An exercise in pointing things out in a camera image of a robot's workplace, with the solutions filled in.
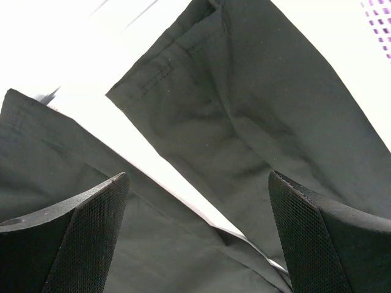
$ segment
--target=purple dotted pattern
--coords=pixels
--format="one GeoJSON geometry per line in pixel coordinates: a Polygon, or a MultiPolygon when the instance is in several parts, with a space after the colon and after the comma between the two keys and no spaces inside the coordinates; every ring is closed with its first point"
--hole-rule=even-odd
{"type": "Polygon", "coordinates": [[[367,0],[361,2],[361,7],[365,9],[369,24],[391,61],[391,0],[367,0]]]}

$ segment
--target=white background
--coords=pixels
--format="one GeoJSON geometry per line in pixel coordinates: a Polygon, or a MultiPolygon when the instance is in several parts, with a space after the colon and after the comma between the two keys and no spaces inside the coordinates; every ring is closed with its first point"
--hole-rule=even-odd
{"type": "MultiPolygon", "coordinates": [[[[190,0],[2,0],[0,102],[15,88],[35,97],[61,85],[51,103],[151,176],[208,223],[241,234],[170,164],[104,94],[190,0]],[[128,136],[117,136],[116,125],[128,136]]],[[[391,149],[391,66],[357,0],[273,0],[335,68],[391,149]]]]}

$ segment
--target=seam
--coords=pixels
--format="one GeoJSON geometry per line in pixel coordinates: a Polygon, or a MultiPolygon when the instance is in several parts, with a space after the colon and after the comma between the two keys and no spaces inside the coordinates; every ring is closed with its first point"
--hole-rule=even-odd
{"type": "MultiPolygon", "coordinates": [[[[207,39],[206,41],[209,40],[209,38],[215,33],[217,32],[218,30],[214,31],[207,39]]],[[[210,44],[213,44],[214,42],[218,41],[222,36],[224,35],[224,31],[219,34],[214,40],[211,41],[210,44]]],[[[194,49],[199,43],[197,43],[196,45],[194,45],[193,47],[187,49],[185,51],[185,53],[188,53],[188,54],[191,54],[191,55],[196,55],[198,52],[200,52],[202,49],[203,49],[203,46],[197,48],[197,50],[195,50],[194,52],[190,52],[191,49],[194,49]]],[[[168,66],[164,67],[161,71],[159,71],[158,74],[154,75],[154,77],[152,79],[150,79],[141,89],[139,89],[136,93],[132,94],[128,99],[125,99],[124,101],[121,101],[118,103],[117,107],[120,108],[123,104],[125,103],[129,103],[128,106],[138,102],[139,100],[141,100],[146,94],[148,94],[151,90],[153,90],[163,79],[165,79],[166,77],[168,77],[168,75],[171,74],[171,72],[173,72],[174,69],[176,69],[176,67],[178,66],[178,62],[172,62],[171,64],[169,64],[168,66]],[[140,97],[134,99],[134,100],[129,100],[131,99],[132,97],[136,96],[138,93],[140,93],[141,91],[145,90],[150,84],[151,84],[151,81],[154,80],[154,78],[156,78],[159,74],[161,74],[165,69],[169,68],[171,65],[174,65],[173,67],[171,67],[169,69],[169,71],[165,74],[163,74],[163,76],[161,78],[159,78],[157,81],[155,81],[155,83],[152,85],[152,87],[150,89],[148,89],[147,91],[145,91],[140,97]]]]}

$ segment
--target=white floor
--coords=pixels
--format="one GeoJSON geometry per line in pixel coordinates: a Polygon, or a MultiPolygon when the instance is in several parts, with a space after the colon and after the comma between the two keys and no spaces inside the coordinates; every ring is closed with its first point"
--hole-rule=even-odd
{"type": "MultiPolygon", "coordinates": [[[[152,0],[109,0],[89,17],[101,2],[103,0],[1,2],[0,101],[11,87],[35,97],[48,94],[61,85],[51,106],[75,119],[210,225],[243,237],[157,155],[104,96],[175,21],[190,0],[159,0],[156,3],[152,0]],[[108,131],[119,123],[126,125],[129,136],[118,137],[108,131]]],[[[377,43],[359,1],[273,2],[332,64],[391,149],[391,118],[388,115],[391,65],[377,43]]]]}

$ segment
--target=wrinkled fabric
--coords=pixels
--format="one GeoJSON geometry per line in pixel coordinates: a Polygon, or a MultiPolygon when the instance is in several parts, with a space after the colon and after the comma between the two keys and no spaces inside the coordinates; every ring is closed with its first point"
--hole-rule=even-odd
{"type": "Polygon", "coordinates": [[[271,170],[391,219],[389,150],[329,63],[268,0],[192,1],[107,96],[284,267],[271,170]]]}
{"type": "MultiPolygon", "coordinates": [[[[126,135],[121,125],[107,131],[126,135]]],[[[0,223],[129,175],[107,293],[292,292],[249,244],[209,226],[71,118],[14,90],[0,115],[0,172],[0,223]]]]}

